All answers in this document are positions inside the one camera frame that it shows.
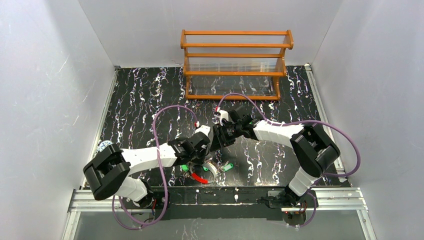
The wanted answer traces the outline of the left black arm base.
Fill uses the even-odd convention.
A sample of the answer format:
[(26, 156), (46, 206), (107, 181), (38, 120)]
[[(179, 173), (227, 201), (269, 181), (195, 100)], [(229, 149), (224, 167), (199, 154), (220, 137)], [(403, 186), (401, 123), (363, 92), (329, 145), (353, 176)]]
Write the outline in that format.
[(165, 204), (165, 189), (157, 186), (147, 186), (147, 195), (139, 201), (122, 198), (123, 205), (127, 209), (154, 209), (161, 210)]

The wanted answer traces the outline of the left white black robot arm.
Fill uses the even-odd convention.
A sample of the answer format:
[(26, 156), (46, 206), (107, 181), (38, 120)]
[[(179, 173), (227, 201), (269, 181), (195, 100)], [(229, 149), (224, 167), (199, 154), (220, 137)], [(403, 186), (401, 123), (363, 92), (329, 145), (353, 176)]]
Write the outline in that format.
[(112, 196), (142, 202), (153, 192), (145, 181), (132, 178), (137, 172), (155, 168), (202, 163), (209, 152), (210, 138), (202, 133), (181, 137), (159, 147), (120, 149), (117, 144), (108, 145), (83, 168), (84, 176), (97, 201)]

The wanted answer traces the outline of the metal keyring with red handle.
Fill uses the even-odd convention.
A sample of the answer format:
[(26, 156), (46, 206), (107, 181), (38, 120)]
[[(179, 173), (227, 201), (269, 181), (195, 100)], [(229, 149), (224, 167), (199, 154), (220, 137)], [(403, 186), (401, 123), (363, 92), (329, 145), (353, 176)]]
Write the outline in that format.
[(201, 185), (216, 185), (221, 170), (217, 163), (206, 160), (203, 164), (194, 164), (190, 167), (190, 177)]

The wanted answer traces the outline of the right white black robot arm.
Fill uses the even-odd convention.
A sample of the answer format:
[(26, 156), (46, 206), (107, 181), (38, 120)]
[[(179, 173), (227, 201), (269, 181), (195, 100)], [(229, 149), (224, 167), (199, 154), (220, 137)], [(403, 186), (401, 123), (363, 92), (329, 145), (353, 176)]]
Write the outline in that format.
[(216, 107), (219, 122), (213, 126), (210, 151), (232, 145), (241, 136), (256, 141), (271, 141), (293, 150), (300, 165), (293, 179), (285, 187), (286, 200), (298, 200), (323, 176), (340, 156), (334, 141), (315, 122), (285, 126), (262, 118), (252, 118), (233, 109)]

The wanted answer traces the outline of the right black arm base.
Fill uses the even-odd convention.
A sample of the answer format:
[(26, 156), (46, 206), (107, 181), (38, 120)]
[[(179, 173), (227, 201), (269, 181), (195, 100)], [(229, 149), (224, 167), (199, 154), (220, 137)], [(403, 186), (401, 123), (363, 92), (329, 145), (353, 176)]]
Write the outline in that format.
[(287, 227), (301, 228), (308, 225), (314, 218), (319, 203), (316, 192), (307, 190), (302, 196), (296, 195), (290, 189), (270, 190), (266, 196), (256, 200), (270, 209), (280, 209), (283, 221)]

